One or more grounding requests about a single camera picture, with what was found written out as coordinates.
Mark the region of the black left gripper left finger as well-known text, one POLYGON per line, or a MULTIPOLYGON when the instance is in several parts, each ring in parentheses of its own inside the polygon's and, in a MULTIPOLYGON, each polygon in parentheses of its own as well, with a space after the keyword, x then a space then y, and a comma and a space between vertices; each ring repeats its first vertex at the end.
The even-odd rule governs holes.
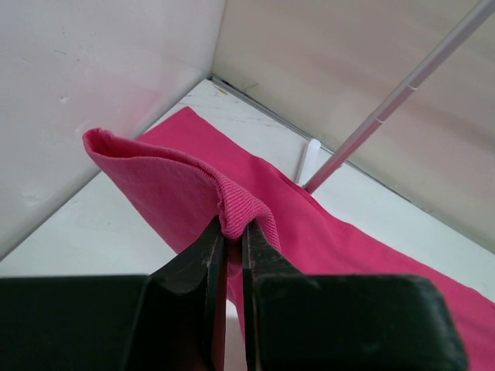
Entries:
POLYGON ((1 281, 3 370, 222 370, 220 221, 150 275, 1 281))

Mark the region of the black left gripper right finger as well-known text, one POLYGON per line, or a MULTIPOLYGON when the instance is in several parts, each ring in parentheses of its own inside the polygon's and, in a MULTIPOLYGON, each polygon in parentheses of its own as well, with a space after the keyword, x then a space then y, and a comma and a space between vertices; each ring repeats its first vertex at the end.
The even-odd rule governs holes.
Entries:
POLYGON ((256 222, 242 236, 250 370, 466 370, 446 303, 415 275, 308 275, 256 222))

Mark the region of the pink trousers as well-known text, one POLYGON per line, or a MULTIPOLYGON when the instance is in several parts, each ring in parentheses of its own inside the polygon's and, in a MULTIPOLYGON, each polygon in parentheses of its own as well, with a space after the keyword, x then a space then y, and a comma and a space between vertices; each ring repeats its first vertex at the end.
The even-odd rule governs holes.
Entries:
POLYGON ((442 292, 472 370, 494 368, 494 304, 479 292, 330 215, 276 167, 184 107, 135 140, 102 128, 84 149, 177 253, 218 217, 241 238, 257 221, 268 242, 306 274, 417 274, 442 292))

